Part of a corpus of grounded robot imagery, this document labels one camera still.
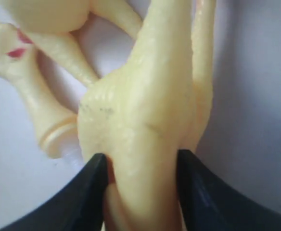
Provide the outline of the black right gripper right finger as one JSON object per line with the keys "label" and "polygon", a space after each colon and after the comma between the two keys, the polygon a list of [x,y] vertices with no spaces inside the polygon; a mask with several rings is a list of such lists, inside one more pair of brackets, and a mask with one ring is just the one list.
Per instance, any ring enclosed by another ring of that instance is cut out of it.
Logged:
{"label": "black right gripper right finger", "polygon": [[281,231],[281,215],[242,195],[191,151],[179,150],[177,189],[189,231]]}

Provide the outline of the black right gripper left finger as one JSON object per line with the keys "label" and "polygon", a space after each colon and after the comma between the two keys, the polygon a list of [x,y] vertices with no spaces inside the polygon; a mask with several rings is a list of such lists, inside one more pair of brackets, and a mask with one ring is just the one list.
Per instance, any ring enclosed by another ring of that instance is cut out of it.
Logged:
{"label": "black right gripper left finger", "polygon": [[50,200],[3,230],[99,231],[103,223],[103,194],[107,184],[107,158],[95,154]]}

